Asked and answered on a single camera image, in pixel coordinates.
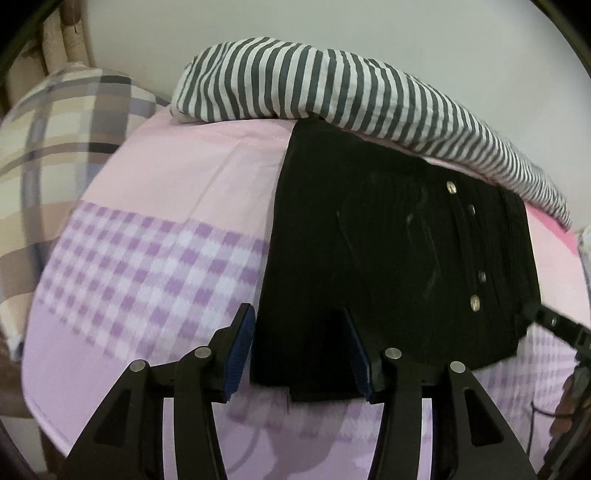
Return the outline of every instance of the screw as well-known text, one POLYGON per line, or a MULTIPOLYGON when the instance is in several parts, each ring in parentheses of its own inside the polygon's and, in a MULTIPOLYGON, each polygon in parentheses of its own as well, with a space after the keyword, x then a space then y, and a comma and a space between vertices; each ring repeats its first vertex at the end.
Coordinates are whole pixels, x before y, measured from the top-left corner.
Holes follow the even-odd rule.
POLYGON ((386 351, 384 353, 388 358, 391 358, 392 360, 398 360, 400 357, 402 357, 402 352, 397 348, 386 348, 386 351))
POLYGON ((146 366, 146 362, 144 362, 143 360, 134 360, 129 365, 129 369, 132 372, 141 372, 145 368, 145 366, 146 366))
POLYGON ((207 358, 212 354, 212 350, 208 346, 200 346, 195 350, 195 356, 197 358, 207 358))
POLYGON ((462 374, 466 371, 466 365, 464 365, 462 362, 452 362, 449 366, 457 374, 462 374))

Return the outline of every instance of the pink bedsheet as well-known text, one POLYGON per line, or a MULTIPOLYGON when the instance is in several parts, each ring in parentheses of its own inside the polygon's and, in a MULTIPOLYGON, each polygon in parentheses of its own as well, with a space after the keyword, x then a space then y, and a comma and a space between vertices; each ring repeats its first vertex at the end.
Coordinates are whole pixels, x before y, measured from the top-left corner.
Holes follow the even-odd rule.
MULTIPOLYGON (((22 367, 27 404, 62 452, 132 360, 176 360, 228 325, 240 302, 256 305, 293 125, 179 125, 162 112, 89 187, 36 292, 22 367)), ((589 325, 574 235, 527 212, 543 302, 589 325)), ((476 375, 524 445, 530 402, 555 409, 574 366, 568 346, 533 326, 516 357, 476 375)), ((252 480, 365 479, 381 417, 361 400, 288 407, 284 391, 249 385, 248 372, 214 411, 229 478, 252 480)), ((549 426, 536 418, 537 468, 549 426)), ((427 403, 423 427, 426 453, 427 403)), ((176 478, 170 403, 164 430, 167 478, 176 478)), ((420 480, 429 464, 422 456, 420 480)))

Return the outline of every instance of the pillowcase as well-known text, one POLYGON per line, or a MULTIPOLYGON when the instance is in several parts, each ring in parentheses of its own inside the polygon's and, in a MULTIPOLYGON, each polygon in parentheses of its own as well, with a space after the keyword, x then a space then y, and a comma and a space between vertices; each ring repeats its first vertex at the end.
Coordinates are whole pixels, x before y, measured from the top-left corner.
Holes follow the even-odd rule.
POLYGON ((0 329, 21 355, 33 292, 70 209, 125 139, 166 104, 127 75, 71 63, 0 126, 0 329))

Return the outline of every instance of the black shirt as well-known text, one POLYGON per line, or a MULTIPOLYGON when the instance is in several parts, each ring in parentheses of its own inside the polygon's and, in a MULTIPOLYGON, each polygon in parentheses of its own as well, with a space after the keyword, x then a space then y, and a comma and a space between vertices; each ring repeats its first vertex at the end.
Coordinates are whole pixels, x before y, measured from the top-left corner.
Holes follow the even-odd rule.
POLYGON ((251 378, 294 401, 357 396, 342 309, 432 365, 515 354, 539 300, 522 200, 465 174, 296 124, 275 196, 251 378))

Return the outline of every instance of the purple gingham pattern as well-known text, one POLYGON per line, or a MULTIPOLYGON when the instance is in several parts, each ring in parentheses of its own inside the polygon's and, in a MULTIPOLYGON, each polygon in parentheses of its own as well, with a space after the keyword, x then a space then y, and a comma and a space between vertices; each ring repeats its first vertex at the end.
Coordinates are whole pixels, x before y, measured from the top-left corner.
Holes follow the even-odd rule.
MULTIPOLYGON (((196 220, 174 223, 81 202, 43 272, 35 301, 105 355, 159 364, 208 343, 241 302, 255 301, 266 256, 263 240, 196 220)), ((574 365, 566 344, 533 326, 516 357, 476 376, 525 445, 531 402, 554 410, 574 365)), ((289 404, 284 390, 251 385, 247 368, 223 411, 252 427, 351 443, 376 441, 382 408, 361 400, 289 404)), ((428 448, 431 414, 427 406, 423 412, 423 448, 428 448)), ((543 438, 533 456, 547 448, 549 437, 543 438)), ((428 462, 421 468, 419 478, 427 479, 428 462)))
POLYGON ((179 359, 254 300, 267 244, 82 202, 35 301, 106 355, 179 359))

